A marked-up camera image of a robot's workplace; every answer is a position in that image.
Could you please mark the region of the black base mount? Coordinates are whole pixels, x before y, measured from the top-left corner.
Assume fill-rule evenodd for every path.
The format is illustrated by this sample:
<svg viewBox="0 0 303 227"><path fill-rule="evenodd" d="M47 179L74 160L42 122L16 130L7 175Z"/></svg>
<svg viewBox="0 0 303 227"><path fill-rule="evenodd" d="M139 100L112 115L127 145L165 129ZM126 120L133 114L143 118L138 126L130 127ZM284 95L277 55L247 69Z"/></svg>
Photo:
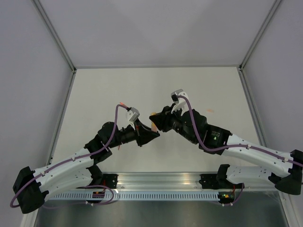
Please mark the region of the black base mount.
<svg viewBox="0 0 303 227"><path fill-rule="evenodd" d="M109 187L110 189L116 189L118 183L117 174L103 174L101 184Z"/></svg>
<svg viewBox="0 0 303 227"><path fill-rule="evenodd" d="M217 174L201 174L199 183L203 189L241 189L242 183L234 184Z"/></svg>

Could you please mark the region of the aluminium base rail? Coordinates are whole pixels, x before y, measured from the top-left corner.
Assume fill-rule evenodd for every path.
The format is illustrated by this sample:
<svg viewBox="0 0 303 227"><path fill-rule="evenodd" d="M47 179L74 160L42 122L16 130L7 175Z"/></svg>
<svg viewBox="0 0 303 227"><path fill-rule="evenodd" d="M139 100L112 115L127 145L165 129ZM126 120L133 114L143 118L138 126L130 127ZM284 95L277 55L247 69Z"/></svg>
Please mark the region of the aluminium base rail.
<svg viewBox="0 0 303 227"><path fill-rule="evenodd" d="M96 188L101 184L103 174L91 174L76 172L69 177L51 183L44 187L48 190L51 187L62 191L73 190L75 188L84 188L92 186ZM203 190L199 183L201 174L217 174L226 178L229 182L242 183L242 188L252 190L274 190L274 183L270 181L271 173L261 167L246 167L232 169L232 174L226 173L118 173L118 183L116 189L135 190Z"/></svg>

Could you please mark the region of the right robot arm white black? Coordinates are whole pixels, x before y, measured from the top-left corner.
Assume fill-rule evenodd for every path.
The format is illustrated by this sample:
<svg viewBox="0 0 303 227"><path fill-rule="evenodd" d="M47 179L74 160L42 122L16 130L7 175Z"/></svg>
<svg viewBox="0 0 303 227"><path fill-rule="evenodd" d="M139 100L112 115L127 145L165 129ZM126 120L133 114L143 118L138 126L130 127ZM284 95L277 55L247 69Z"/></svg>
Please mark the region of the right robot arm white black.
<svg viewBox="0 0 303 227"><path fill-rule="evenodd" d="M249 167L220 165L215 180L222 188L230 184L264 182L290 195L301 193L303 153L297 149L282 152L255 145L229 130L208 124L207 118L194 109L183 112L166 106L149 119L160 131L174 130L205 153L235 157L252 164Z"/></svg>

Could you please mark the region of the aluminium frame left post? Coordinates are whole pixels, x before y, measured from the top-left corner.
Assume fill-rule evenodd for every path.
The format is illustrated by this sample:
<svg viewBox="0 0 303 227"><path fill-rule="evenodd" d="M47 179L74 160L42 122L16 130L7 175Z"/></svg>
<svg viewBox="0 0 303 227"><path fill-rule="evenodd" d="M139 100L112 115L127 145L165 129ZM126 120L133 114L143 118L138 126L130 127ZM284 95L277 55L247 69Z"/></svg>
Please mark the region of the aluminium frame left post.
<svg viewBox="0 0 303 227"><path fill-rule="evenodd" d="M50 36L52 37L52 39L54 40L60 54L62 55L63 59L66 61L67 65L69 66L70 70L72 71L72 73L76 72L76 67L74 65L74 63L72 62L66 48L64 47L63 42L61 41L55 27L53 26L44 6L42 5L40 0L32 0L31 1L36 9L36 11L38 12L40 18L42 19L46 29L48 30L48 32L50 33Z"/></svg>

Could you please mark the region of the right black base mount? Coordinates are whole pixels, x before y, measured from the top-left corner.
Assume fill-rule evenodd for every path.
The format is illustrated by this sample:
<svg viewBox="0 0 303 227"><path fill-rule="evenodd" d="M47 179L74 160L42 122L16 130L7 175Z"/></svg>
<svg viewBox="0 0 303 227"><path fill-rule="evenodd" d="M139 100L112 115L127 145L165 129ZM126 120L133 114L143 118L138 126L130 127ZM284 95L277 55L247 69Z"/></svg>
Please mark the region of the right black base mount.
<svg viewBox="0 0 303 227"><path fill-rule="evenodd" d="M241 189L242 183L234 184L217 174L201 174L199 183L203 189Z"/></svg>

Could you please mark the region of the aluminium frame right post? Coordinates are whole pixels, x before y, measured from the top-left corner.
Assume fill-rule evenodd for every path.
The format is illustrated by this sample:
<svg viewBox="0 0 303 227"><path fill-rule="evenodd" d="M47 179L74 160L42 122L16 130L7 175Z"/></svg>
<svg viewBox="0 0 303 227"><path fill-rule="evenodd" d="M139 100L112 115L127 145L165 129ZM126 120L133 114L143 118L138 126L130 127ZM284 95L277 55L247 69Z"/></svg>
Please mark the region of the aluminium frame right post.
<svg viewBox="0 0 303 227"><path fill-rule="evenodd" d="M262 36L264 35L264 33L266 32L266 30L269 27L269 24L271 23L271 21L273 20L276 12L278 11L278 8L280 7L280 5L283 3L283 0L274 0L272 6L270 7L265 19L263 20L260 28L258 29L251 45L249 46L246 54L244 55L243 60L241 61L241 63L239 64L239 69L240 71L244 70L244 67L247 65L251 55L253 54L253 52L255 51L257 45L259 44Z"/></svg>

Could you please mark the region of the aluminium frame post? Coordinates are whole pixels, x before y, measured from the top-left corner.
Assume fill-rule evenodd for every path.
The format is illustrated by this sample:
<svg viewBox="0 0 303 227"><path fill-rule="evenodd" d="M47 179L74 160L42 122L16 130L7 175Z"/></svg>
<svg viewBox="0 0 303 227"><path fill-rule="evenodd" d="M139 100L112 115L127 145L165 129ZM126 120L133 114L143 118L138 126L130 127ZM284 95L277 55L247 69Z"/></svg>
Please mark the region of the aluminium frame post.
<svg viewBox="0 0 303 227"><path fill-rule="evenodd" d="M46 29L48 30L48 32L50 33L50 36L52 37L52 39L54 40L60 54L62 55L63 59L66 61L67 65L69 66L70 70L72 71L72 73L76 72L76 67L74 65L74 63L72 62L66 48L64 47L63 42L61 41L55 27L53 26L44 6L42 5L40 0L32 0L31 1L36 9L36 11L38 12L40 18L42 19Z"/></svg>
<svg viewBox="0 0 303 227"><path fill-rule="evenodd" d="M276 12L278 11L278 8L280 7L280 5L283 3L283 0L274 0L272 6L270 7L265 19L263 20L260 28L258 29L251 45L249 46L246 54L244 55L243 60L241 61L241 63L239 64L239 69L240 71L244 70L244 67L247 65L251 55L253 54L253 52L255 51L257 45L259 44L262 36L264 35L264 33L266 32L266 30L269 27L269 24L271 23L271 21L273 20Z"/></svg>

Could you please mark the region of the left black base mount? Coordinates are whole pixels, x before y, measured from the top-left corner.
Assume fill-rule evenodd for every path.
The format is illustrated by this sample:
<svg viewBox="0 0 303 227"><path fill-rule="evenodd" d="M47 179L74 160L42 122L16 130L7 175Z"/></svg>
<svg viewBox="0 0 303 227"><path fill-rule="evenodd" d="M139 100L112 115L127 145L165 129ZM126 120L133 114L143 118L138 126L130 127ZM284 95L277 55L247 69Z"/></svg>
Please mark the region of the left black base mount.
<svg viewBox="0 0 303 227"><path fill-rule="evenodd" d="M109 187L110 189L116 189L118 183L117 174L103 174L101 184Z"/></svg>

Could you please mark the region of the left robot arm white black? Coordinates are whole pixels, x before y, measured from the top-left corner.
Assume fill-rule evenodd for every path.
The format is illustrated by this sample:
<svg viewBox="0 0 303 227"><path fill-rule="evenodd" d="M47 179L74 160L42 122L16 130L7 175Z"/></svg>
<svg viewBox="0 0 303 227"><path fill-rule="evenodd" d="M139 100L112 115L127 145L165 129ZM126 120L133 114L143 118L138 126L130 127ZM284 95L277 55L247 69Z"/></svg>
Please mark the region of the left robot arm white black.
<svg viewBox="0 0 303 227"><path fill-rule="evenodd" d="M141 147L159 136L139 120L122 129L107 122L91 141L65 160L35 170L22 168L13 184L13 201L18 204L12 203L11 207L28 214L59 193L86 186L98 188L103 183L103 173L97 164L112 155L111 148L132 141Z"/></svg>

